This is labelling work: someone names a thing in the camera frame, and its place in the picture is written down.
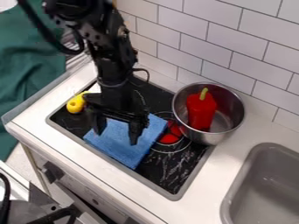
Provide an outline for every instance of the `red pepper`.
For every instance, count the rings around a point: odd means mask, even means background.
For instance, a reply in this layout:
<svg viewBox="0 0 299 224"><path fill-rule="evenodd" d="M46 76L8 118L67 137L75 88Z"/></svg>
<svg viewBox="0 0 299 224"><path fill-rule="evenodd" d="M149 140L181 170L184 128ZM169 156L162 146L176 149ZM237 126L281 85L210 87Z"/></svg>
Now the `red pepper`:
<svg viewBox="0 0 299 224"><path fill-rule="evenodd" d="M217 109L217 103L205 88L200 94L191 94L187 98L189 125L196 130L209 131Z"/></svg>

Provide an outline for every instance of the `metal sink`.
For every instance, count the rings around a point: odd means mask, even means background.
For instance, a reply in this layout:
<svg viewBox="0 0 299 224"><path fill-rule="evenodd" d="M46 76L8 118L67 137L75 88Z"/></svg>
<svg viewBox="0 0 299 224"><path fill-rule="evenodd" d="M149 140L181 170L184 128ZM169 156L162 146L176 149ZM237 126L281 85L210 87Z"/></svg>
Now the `metal sink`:
<svg viewBox="0 0 299 224"><path fill-rule="evenodd" d="M224 224L299 224L299 154L274 143L254 147L220 214Z"/></svg>

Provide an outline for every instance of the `silver bowl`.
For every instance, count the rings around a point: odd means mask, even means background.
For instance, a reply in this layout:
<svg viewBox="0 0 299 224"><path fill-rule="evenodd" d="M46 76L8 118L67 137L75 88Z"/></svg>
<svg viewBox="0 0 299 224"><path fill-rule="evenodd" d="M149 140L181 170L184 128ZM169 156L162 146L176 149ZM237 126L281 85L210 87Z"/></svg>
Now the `silver bowl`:
<svg viewBox="0 0 299 224"><path fill-rule="evenodd" d="M210 132L193 129L188 125L187 97L208 88L217 102L217 111ZM172 100L172 112L182 133L198 144L216 145L232 134L243 123L245 107L240 97L227 87L209 82L193 83L180 89Z"/></svg>

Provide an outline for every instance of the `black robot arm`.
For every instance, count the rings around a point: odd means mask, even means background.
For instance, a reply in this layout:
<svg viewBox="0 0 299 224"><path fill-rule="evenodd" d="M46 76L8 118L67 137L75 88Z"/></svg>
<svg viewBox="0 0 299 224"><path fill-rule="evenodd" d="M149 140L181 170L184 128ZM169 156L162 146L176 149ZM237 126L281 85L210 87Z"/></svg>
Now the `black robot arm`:
<svg viewBox="0 0 299 224"><path fill-rule="evenodd" d="M107 126L107 118L126 122L130 143L136 144L149 125L149 110L129 81L137 57L119 11L108 0L44 0L42 7L56 25L72 29L79 45L78 50L72 50L60 44L26 0L17 1L45 40L60 52L79 54L84 50L83 39L86 40L101 86L100 94L84 95L90 123L100 135Z"/></svg>

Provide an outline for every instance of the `blue towel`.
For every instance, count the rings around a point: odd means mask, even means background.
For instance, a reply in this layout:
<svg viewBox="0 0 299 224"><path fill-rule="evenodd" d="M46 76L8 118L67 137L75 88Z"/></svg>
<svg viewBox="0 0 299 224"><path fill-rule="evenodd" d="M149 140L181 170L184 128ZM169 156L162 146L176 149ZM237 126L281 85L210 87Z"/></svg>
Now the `blue towel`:
<svg viewBox="0 0 299 224"><path fill-rule="evenodd" d="M128 124L108 119L107 127L100 136L91 129L84 136L84 140L95 149L134 170L149 153L150 146L158 139L166 125L164 119L150 114L149 127L138 138L137 145L130 145Z"/></svg>

